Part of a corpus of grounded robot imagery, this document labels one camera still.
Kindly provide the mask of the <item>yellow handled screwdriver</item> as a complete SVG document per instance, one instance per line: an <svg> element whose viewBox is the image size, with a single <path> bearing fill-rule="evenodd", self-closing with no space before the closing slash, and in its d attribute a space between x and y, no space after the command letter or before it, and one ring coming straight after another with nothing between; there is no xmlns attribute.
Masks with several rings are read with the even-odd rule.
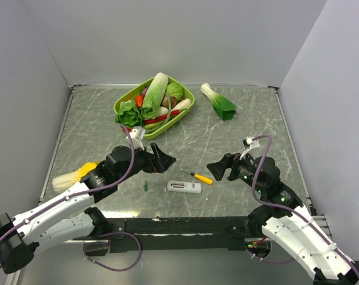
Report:
<svg viewBox="0 0 359 285"><path fill-rule="evenodd" d="M184 172L186 172L186 173L188 173L188 174L190 174L190 175L193 176L195 179L197 179L197 180L199 180L199 181L201 181L201 182L203 182L203 183L206 183L207 185L212 185L212 184L213 184L213 180L210 179L210 178L208 178L208 177L206 177L206 176L200 175L200 174L195 173L195 172L188 171L188 170L183 169L183 168L181 168L181 170L184 171Z"/></svg>

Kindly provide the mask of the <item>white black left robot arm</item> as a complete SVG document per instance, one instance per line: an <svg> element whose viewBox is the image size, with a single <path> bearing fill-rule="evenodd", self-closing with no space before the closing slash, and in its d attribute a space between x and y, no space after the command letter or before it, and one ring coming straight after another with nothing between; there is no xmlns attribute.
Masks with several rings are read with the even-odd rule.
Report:
<svg viewBox="0 0 359 285"><path fill-rule="evenodd" d="M66 240L104 236L108 221L94 205L140 171L164 173L176 162L157 144L152 143L151 149L117 146L79 182L48 202L14 217L1 214L0 269L11 274L35 254Z"/></svg>

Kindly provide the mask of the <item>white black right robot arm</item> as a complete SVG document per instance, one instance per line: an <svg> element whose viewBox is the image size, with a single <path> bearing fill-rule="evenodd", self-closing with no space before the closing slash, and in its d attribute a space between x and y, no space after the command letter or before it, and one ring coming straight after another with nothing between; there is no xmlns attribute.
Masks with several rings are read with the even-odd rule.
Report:
<svg viewBox="0 0 359 285"><path fill-rule="evenodd" d="M251 235L266 236L282 247L312 278L313 284L359 284L359 261L343 254L322 231L299 196L281 181L281 172L271 157L227 153L207 165L216 181L227 169L229 181L241 179L254 186L261 205L248 216Z"/></svg>

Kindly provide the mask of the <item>red chili pepper toy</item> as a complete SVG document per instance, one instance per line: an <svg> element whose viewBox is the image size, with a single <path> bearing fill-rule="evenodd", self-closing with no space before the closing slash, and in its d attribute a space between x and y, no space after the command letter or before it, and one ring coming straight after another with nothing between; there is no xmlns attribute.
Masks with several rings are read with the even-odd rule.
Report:
<svg viewBox="0 0 359 285"><path fill-rule="evenodd" d="M180 113L179 110L174 110L171 112L170 114L170 118L174 117L174 116L177 116L178 114ZM148 120L145 120L144 121L144 124L145 125L150 125L150 124L154 124L154 123L157 123L157 122L161 122L161 121L164 121L167 119L167 115L163 115L163 116L160 116L160 117L157 117L155 119L148 119Z"/></svg>

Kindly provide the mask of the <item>white radish toy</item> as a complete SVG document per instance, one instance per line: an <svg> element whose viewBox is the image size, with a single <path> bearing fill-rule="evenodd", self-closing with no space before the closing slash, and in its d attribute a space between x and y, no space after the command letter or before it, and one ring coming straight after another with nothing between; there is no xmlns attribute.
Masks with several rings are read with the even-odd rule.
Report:
<svg viewBox="0 0 359 285"><path fill-rule="evenodd" d="M166 107L160 106L155 114L155 118L168 114L169 110Z"/></svg>

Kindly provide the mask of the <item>light green plastic basket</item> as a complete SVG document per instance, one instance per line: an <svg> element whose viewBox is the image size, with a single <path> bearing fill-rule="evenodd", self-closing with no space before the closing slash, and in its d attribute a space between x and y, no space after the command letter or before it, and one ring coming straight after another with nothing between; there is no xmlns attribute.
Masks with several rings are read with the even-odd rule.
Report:
<svg viewBox="0 0 359 285"><path fill-rule="evenodd" d="M153 140L177 124L195 103L195 96L182 83L159 72L119 98L113 106L115 122L145 129L144 139Z"/></svg>

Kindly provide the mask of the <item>green lettuce toy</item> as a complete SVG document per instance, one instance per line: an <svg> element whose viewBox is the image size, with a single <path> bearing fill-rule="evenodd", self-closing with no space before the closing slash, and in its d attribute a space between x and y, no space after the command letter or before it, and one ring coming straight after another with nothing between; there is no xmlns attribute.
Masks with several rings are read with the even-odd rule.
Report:
<svg viewBox="0 0 359 285"><path fill-rule="evenodd" d="M115 115L115 122L130 128L143 125L143 118L133 100L121 102Z"/></svg>

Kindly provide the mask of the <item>dark green bok choy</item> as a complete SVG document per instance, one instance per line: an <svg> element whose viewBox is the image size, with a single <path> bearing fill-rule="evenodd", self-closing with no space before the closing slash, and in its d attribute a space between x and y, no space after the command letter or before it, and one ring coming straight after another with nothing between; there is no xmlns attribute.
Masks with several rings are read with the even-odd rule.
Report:
<svg viewBox="0 0 359 285"><path fill-rule="evenodd" d="M211 102L217 115L223 121L230 121L236 114L236 106L228 98L215 92L208 83L201 85L201 92Z"/></svg>

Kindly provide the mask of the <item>brown mushroom toy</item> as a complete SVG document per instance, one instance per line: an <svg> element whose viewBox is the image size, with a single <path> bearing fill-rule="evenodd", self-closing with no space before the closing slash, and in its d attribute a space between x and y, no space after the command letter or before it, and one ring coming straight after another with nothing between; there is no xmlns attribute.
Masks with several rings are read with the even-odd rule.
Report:
<svg viewBox="0 0 359 285"><path fill-rule="evenodd" d="M173 96L167 97L164 96L163 101L161 102L162 107L165 108L174 108L177 105L177 99Z"/></svg>

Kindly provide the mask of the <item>orange carrot toy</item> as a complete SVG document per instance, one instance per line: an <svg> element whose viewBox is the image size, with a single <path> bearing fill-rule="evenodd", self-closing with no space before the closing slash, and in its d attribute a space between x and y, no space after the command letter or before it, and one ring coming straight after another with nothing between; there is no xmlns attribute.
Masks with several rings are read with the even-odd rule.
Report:
<svg viewBox="0 0 359 285"><path fill-rule="evenodd" d="M142 107L143 101L144 101L143 95L139 94L139 95L136 96L135 103L136 103L138 108Z"/></svg>

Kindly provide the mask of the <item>purple onion toy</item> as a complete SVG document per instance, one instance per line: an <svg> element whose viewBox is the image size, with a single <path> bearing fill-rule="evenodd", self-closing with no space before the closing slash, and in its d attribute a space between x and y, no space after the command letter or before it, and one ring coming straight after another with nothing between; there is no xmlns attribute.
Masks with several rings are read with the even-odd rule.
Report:
<svg viewBox="0 0 359 285"><path fill-rule="evenodd" d="M142 95L142 96L145 96L146 93L147 93L147 91L148 91L148 87L144 88L143 91L142 91L142 93L141 93L141 95Z"/></svg>

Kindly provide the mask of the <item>round green cabbage toy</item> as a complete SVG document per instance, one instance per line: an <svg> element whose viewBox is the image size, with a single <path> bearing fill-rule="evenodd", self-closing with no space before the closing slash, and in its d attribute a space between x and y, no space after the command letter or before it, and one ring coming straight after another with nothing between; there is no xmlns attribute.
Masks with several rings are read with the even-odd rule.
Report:
<svg viewBox="0 0 359 285"><path fill-rule="evenodd" d="M172 82L167 85L166 94L179 101L183 97L183 87L179 83Z"/></svg>

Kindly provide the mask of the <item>light green cabbage toy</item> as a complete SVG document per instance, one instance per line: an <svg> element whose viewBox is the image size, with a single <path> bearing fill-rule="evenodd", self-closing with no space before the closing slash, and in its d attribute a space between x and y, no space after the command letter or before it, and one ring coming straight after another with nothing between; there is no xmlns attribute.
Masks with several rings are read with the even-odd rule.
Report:
<svg viewBox="0 0 359 285"><path fill-rule="evenodd" d="M140 108L140 113L143 118L155 118L158 108L161 105L169 79L166 74L159 72L156 74L148 91L144 97L143 105Z"/></svg>

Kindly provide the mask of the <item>yellow napa cabbage toy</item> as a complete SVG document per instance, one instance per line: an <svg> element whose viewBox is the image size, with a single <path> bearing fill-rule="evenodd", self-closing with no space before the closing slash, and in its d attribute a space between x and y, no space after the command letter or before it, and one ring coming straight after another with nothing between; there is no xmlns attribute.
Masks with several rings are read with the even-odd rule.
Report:
<svg viewBox="0 0 359 285"><path fill-rule="evenodd" d="M56 193L62 193L72 187L75 183L79 182L83 176L89 171L95 169L99 161L91 161L82 165L76 171L60 175L52 179L52 187Z"/></svg>

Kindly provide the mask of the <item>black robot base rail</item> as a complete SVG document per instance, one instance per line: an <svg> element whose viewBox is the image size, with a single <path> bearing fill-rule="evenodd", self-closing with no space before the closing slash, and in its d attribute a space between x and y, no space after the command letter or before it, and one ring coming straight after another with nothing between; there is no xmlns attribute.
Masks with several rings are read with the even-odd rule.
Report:
<svg viewBox="0 0 359 285"><path fill-rule="evenodd" d="M134 235L143 251L178 249L228 249L243 251L249 242L261 240L258 224L247 216L108 218L104 233L110 238L111 253L137 250Z"/></svg>

